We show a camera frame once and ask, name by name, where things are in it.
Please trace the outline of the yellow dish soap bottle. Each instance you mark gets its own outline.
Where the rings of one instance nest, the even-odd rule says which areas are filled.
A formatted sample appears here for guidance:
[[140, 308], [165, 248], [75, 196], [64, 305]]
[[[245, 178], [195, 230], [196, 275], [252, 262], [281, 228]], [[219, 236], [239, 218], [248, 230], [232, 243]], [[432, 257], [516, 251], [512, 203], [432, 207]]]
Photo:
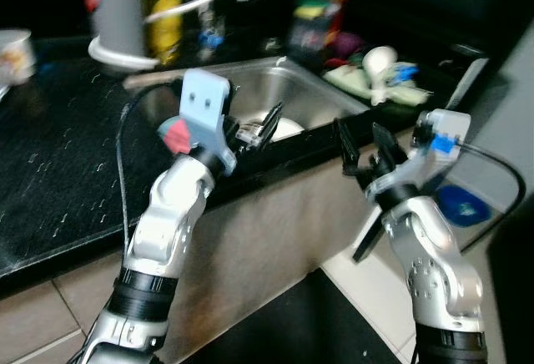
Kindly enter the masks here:
[[[144, 0], [144, 11], [146, 16], [150, 16], [153, 13], [167, 12], [182, 4], [183, 0]], [[145, 25], [146, 46], [153, 58], [159, 60], [160, 66], [171, 65], [179, 55], [182, 21], [180, 16], [171, 16]]]

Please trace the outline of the small steel bowl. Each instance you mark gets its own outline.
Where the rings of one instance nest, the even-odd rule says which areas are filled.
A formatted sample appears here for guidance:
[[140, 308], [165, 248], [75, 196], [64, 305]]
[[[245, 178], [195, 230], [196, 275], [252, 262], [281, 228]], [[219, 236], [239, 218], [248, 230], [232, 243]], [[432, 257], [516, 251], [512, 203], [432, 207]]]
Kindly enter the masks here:
[[[259, 125], [257, 124], [257, 120], [247, 121], [247, 123], [243, 123], [239, 126], [235, 138], [237, 140], [240, 140], [241, 143], [244, 143], [244, 145], [264, 145], [256, 144], [253, 140], [253, 131], [255, 131], [258, 127]], [[274, 138], [272, 138], [270, 143], [277, 142], [277, 140], [280, 139], [290, 138], [290, 136], [301, 134], [302, 131], [304, 131], [304, 127], [300, 126], [300, 124], [297, 124], [296, 121], [293, 121], [291, 119], [281, 119], [278, 124], [277, 131], [275, 131]]]

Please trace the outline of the teal plate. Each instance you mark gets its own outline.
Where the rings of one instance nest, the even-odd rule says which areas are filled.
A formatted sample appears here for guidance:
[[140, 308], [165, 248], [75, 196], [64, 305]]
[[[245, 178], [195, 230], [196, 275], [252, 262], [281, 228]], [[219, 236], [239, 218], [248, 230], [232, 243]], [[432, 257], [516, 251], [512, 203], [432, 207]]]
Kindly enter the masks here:
[[180, 121], [182, 121], [182, 119], [179, 116], [174, 116], [174, 117], [171, 117], [171, 119], [166, 119], [165, 121], [163, 121], [163, 123], [159, 125], [159, 127], [157, 128], [157, 131], [160, 134], [167, 134], [170, 131], [170, 129], [176, 124], [179, 124]]

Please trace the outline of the grey counter cabinet front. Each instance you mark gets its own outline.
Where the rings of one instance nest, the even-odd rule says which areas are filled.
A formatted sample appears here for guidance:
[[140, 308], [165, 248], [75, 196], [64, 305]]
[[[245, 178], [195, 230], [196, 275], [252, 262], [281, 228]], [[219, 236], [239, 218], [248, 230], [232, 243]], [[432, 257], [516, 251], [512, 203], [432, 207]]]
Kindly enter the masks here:
[[[0, 124], [0, 364], [64, 364], [110, 295], [122, 252], [114, 124]], [[332, 258], [369, 204], [335, 142], [221, 180], [195, 224], [159, 357], [177, 364]]]

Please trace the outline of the pink plate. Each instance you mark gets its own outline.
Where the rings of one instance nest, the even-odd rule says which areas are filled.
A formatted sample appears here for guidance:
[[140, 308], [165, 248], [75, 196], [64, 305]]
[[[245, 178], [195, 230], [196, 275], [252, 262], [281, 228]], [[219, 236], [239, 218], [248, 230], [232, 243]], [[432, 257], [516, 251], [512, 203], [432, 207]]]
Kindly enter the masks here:
[[192, 149], [189, 129], [184, 119], [173, 126], [167, 134], [160, 134], [160, 136], [164, 145], [172, 153], [187, 154]]

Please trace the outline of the pale green cloth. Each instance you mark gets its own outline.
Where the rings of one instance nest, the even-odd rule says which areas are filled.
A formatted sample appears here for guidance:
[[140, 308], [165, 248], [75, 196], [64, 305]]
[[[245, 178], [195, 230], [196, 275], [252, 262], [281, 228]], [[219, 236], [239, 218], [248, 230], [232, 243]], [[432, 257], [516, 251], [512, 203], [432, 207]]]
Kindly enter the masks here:
[[[426, 102], [432, 92], [427, 92], [427, 90], [417, 86], [415, 77], [403, 83], [392, 83], [390, 81], [394, 74], [394, 66], [386, 71], [385, 74], [386, 86], [388, 86], [386, 99], [397, 104], [407, 105], [407, 107], [416, 107], [416, 105]], [[362, 67], [343, 65], [325, 73], [323, 79], [344, 90], [344, 92], [370, 100], [370, 83]]]

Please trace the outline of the purple cup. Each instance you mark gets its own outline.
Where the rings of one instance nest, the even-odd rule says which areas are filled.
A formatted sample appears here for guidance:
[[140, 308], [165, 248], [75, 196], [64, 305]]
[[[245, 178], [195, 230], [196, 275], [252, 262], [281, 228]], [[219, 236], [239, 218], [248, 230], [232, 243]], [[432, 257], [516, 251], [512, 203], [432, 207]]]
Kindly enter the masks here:
[[362, 48], [364, 41], [354, 33], [339, 32], [329, 43], [332, 58], [347, 59]]

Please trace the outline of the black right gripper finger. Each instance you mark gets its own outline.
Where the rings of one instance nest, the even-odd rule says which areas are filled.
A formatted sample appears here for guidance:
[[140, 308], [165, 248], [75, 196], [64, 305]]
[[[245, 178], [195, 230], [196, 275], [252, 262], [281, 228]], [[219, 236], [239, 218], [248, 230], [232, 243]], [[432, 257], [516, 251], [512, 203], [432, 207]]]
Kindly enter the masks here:
[[358, 174], [360, 150], [355, 146], [350, 129], [342, 119], [335, 120], [335, 133], [340, 143], [343, 174]]
[[371, 135], [378, 148], [378, 155], [371, 165], [377, 173], [390, 173], [398, 165], [403, 164], [403, 149], [398, 145], [396, 137], [381, 124], [371, 124]]

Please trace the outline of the clear plastic sponge container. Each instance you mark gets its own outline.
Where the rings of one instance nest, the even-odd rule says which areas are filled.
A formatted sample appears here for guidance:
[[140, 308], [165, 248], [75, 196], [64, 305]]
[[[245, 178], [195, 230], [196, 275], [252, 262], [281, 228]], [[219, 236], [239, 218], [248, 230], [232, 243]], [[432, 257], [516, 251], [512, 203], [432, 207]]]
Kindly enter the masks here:
[[318, 71], [324, 66], [325, 45], [333, 4], [327, 0], [300, 0], [293, 11], [286, 55], [302, 66]]

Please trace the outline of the grey cylindrical flask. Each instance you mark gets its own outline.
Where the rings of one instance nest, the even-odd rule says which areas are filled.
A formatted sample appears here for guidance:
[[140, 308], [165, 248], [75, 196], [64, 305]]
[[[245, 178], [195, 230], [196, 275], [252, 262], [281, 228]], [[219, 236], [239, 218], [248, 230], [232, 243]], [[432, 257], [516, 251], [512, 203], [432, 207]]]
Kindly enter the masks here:
[[84, 0], [92, 19], [94, 38], [88, 54], [104, 65], [128, 71], [157, 65], [146, 56], [141, 0]]

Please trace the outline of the steel faucet with blue clip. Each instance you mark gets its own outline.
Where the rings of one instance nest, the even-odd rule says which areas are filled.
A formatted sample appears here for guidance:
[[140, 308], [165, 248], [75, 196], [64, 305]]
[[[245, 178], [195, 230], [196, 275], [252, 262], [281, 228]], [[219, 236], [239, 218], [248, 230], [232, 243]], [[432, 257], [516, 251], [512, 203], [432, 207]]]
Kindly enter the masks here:
[[225, 19], [216, 13], [211, 5], [203, 5], [198, 9], [199, 20], [199, 51], [202, 60], [212, 58], [217, 48], [224, 43]]

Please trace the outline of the white printed mug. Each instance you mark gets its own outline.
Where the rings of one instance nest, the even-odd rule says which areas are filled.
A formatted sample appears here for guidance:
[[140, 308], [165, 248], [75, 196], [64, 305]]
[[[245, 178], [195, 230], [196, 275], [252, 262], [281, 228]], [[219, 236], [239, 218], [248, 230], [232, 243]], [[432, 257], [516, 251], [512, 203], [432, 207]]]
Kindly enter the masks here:
[[37, 73], [29, 29], [0, 28], [0, 85], [23, 84]]

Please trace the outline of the stainless steel sink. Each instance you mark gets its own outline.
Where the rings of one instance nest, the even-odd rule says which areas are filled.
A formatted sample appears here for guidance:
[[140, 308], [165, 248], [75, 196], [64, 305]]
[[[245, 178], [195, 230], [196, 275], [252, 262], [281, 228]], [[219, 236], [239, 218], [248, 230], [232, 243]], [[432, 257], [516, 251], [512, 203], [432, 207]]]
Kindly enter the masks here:
[[[284, 102], [281, 115], [311, 131], [329, 126], [335, 119], [359, 114], [369, 107], [341, 92], [319, 75], [297, 65], [285, 56], [270, 56], [235, 63], [199, 67], [209, 73], [227, 78], [235, 87], [229, 97], [229, 116], [239, 121], [257, 120], [264, 111]], [[122, 82], [131, 94], [152, 84], [169, 84], [173, 78], [182, 78], [186, 69], [131, 75]], [[168, 89], [157, 89], [145, 96], [137, 107], [139, 116], [156, 133], [154, 142], [164, 145], [157, 128], [166, 119], [179, 116], [179, 97]]]

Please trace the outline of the black floor mat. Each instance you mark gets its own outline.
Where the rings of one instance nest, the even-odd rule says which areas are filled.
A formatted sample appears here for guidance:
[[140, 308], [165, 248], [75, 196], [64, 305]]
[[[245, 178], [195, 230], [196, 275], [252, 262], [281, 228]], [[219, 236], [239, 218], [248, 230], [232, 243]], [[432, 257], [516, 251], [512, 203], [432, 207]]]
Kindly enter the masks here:
[[219, 364], [400, 364], [411, 303], [385, 267], [199, 267], [179, 285], [164, 359]]

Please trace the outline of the blue plastic basin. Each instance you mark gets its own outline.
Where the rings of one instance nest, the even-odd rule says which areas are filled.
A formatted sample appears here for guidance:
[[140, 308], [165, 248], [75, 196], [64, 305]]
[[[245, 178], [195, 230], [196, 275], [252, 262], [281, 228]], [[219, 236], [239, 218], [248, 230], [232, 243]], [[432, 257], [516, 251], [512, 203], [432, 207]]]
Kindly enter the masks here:
[[444, 218], [459, 227], [470, 227], [491, 218], [491, 207], [470, 191], [457, 185], [443, 185], [436, 200]]

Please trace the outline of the small blue plastic item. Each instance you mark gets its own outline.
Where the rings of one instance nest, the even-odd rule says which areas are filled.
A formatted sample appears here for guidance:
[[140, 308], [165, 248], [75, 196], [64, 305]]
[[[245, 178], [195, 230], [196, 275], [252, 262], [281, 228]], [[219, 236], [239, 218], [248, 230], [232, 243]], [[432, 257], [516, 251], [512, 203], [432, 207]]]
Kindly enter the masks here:
[[411, 80], [417, 73], [419, 73], [419, 67], [415, 63], [398, 62], [394, 66], [394, 74], [390, 81], [393, 84], [401, 84]]

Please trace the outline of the white rice spoon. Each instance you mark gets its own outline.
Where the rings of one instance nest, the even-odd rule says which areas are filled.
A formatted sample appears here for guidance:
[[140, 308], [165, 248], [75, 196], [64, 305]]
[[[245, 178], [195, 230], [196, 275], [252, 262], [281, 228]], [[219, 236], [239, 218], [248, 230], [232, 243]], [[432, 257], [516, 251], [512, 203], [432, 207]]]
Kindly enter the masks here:
[[371, 48], [364, 55], [362, 65], [364, 73], [369, 79], [370, 103], [373, 107], [388, 99], [388, 96], [386, 96], [388, 86], [386, 86], [385, 74], [396, 62], [396, 50], [390, 46]]

